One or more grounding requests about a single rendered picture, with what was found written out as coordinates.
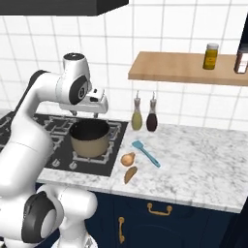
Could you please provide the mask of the black range hood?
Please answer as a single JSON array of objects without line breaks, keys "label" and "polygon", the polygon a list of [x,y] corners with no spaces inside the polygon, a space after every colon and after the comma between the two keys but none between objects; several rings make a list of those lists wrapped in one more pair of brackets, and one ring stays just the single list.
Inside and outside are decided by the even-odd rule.
[{"label": "black range hood", "polygon": [[0,0],[0,16],[99,16],[129,0]]}]

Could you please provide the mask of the black gas hob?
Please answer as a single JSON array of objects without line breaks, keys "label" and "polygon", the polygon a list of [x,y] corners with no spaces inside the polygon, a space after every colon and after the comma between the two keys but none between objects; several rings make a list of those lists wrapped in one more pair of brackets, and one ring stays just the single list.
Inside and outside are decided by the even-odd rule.
[{"label": "black gas hob", "polygon": [[110,176],[128,123],[36,113],[53,142],[48,169]]}]

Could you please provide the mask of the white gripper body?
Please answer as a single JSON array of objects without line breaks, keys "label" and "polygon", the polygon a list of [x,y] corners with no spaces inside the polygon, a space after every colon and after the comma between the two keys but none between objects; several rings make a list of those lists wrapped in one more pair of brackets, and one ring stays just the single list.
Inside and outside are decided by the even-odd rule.
[{"label": "white gripper body", "polygon": [[109,110],[109,103],[107,97],[103,95],[101,99],[95,97],[85,97],[81,102],[76,105],[60,104],[59,107],[69,111],[107,113]]}]

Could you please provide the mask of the navy cupboard door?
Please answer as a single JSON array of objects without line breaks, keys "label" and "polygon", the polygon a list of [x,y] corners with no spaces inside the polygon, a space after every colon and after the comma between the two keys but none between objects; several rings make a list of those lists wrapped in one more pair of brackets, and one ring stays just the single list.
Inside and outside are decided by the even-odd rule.
[{"label": "navy cupboard door", "polygon": [[109,194],[95,192],[98,206],[95,214],[85,221],[86,228],[98,248],[115,248],[113,201]]}]

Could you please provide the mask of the wooden wall shelf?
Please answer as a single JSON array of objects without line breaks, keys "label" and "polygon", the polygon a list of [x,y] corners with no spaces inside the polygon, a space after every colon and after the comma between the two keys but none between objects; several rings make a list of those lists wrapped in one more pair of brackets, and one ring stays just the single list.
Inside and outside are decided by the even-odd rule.
[{"label": "wooden wall shelf", "polygon": [[141,51],[128,79],[248,86],[248,72],[233,70],[234,55],[218,55],[214,70],[205,70],[203,59],[199,53]]}]

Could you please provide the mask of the navy drawer front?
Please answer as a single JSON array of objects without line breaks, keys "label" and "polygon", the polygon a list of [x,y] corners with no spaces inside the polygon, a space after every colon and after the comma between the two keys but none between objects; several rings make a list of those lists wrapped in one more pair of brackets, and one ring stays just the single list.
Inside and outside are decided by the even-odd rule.
[{"label": "navy drawer front", "polygon": [[201,248],[206,210],[117,196],[113,203],[117,248]]}]

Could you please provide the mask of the brown jar with white label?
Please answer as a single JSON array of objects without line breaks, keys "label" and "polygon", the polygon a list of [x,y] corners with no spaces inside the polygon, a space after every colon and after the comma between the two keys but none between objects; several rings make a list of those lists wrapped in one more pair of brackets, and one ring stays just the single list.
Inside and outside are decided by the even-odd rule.
[{"label": "brown jar with white label", "polygon": [[245,74],[248,67],[248,51],[240,50],[236,55],[236,60],[233,70],[237,74]]}]

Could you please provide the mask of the beige pot with dark inside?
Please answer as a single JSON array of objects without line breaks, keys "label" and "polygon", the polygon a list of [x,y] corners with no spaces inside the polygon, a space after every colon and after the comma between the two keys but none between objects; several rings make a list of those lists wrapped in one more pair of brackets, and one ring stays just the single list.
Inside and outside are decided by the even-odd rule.
[{"label": "beige pot with dark inside", "polygon": [[80,119],[70,128],[71,143],[78,156],[95,158],[109,147],[110,126],[106,120]]}]

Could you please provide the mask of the dark vinegar bottle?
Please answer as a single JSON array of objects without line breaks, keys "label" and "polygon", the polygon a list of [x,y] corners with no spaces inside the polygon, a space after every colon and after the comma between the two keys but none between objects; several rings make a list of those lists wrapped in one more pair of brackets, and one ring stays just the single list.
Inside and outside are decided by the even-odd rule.
[{"label": "dark vinegar bottle", "polygon": [[149,132],[155,132],[158,126],[158,118],[156,115],[156,103],[155,97],[150,100],[150,111],[146,118],[146,128]]}]

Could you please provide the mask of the yellow oil bottle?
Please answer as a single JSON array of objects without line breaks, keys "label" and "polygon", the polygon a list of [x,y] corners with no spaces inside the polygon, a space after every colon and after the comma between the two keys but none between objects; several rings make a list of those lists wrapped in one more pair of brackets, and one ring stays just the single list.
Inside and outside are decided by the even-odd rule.
[{"label": "yellow oil bottle", "polygon": [[142,126],[142,116],[140,112],[140,97],[136,95],[134,99],[134,112],[132,115],[132,128],[138,131]]}]

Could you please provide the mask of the brown sweet potato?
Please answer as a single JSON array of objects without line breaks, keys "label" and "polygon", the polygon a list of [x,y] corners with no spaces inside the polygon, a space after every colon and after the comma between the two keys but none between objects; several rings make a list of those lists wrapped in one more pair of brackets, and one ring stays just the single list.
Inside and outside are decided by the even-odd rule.
[{"label": "brown sweet potato", "polygon": [[131,180],[131,178],[136,174],[137,171],[138,171],[137,167],[129,168],[125,173],[124,183],[127,184]]}]

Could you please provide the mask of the yellow spice jar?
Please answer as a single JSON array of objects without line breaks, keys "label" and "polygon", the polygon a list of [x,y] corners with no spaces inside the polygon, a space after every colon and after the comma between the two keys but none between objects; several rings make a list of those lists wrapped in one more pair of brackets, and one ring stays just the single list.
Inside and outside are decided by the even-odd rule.
[{"label": "yellow spice jar", "polygon": [[213,70],[215,68],[216,59],[218,55],[218,44],[208,44],[206,46],[204,60],[202,67],[205,70]]}]

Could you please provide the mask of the blue spatula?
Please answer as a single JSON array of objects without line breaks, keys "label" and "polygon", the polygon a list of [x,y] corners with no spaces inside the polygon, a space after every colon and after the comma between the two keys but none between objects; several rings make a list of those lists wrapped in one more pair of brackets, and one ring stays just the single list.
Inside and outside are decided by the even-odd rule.
[{"label": "blue spatula", "polygon": [[132,142],[132,146],[135,147],[136,149],[140,150],[143,154],[146,155],[146,157],[157,167],[160,168],[161,165],[160,163],[149,153],[145,150],[143,147],[143,144],[139,140],[135,140]]}]

